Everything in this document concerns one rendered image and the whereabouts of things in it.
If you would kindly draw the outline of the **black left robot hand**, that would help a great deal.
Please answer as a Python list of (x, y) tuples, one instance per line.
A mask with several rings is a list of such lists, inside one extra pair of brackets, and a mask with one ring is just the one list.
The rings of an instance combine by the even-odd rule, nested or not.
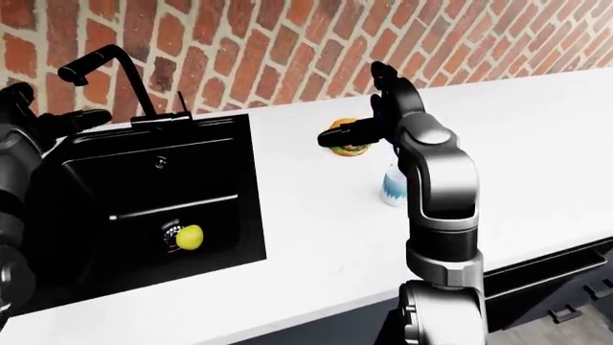
[(105, 109), (35, 115), (30, 109), (33, 101), (34, 89), (27, 82), (16, 82), (0, 90), (0, 137), (17, 131), (40, 150), (48, 150), (58, 138), (105, 125), (112, 119)]

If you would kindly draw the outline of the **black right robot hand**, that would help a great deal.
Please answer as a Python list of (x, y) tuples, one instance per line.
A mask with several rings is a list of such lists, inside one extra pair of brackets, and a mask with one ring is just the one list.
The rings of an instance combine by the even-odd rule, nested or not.
[(364, 146), (387, 140), (395, 143), (398, 123), (407, 114), (424, 111), (417, 88), (400, 77), (397, 70), (383, 62), (371, 64), (371, 74), (378, 94), (370, 98), (373, 116), (323, 131), (317, 143), (323, 148)]

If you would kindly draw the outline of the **black sink basin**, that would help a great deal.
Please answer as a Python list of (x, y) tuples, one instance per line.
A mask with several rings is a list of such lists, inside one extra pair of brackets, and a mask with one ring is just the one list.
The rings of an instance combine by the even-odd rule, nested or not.
[[(58, 263), (43, 310), (266, 258), (246, 114), (76, 134), (37, 171)], [(166, 252), (175, 219), (201, 227), (198, 249)]]

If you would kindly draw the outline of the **metal sink drain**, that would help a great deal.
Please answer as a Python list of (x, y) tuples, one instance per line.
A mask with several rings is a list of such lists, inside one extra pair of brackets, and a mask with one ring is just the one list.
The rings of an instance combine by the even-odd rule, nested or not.
[(176, 236), (182, 228), (183, 226), (179, 219), (170, 220), (161, 226), (162, 243), (166, 252), (172, 253), (180, 249), (176, 243)]

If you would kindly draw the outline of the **hamburger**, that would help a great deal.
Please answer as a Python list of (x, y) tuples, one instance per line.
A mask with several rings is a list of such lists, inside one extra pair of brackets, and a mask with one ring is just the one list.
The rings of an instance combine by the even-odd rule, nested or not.
[[(336, 120), (334, 123), (332, 123), (329, 126), (329, 129), (332, 128), (337, 128), (340, 127), (342, 125), (346, 125), (349, 123), (355, 123), (358, 119), (351, 117), (351, 118), (342, 118), (339, 120)], [(342, 146), (342, 147), (332, 147), (329, 148), (330, 151), (332, 151), (334, 154), (338, 154), (341, 156), (345, 156), (345, 157), (355, 157), (358, 156), (360, 154), (363, 154), (365, 151), (367, 151), (370, 148), (370, 144), (366, 144), (363, 146)]]

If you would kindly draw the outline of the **white blue bottle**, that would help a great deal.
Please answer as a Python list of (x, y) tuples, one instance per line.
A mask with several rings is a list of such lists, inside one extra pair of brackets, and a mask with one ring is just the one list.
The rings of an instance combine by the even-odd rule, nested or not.
[(389, 206), (404, 206), (407, 201), (407, 188), (407, 178), (398, 167), (397, 157), (393, 157), (384, 174), (379, 196)]

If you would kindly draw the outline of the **yellow lemon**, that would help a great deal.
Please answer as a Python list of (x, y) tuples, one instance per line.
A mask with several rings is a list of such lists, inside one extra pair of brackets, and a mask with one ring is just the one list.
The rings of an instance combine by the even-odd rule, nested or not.
[(175, 237), (175, 243), (180, 249), (195, 250), (203, 243), (204, 234), (200, 226), (190, 225), (181, 228)]

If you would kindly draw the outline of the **dark cabinet drawer front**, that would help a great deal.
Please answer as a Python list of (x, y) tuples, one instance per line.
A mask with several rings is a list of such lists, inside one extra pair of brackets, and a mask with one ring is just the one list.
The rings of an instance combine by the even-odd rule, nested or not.
[(613, 237), (485, 273), (488, 331), (509, 330), (566, 304), (606, 304), (613, 318)]

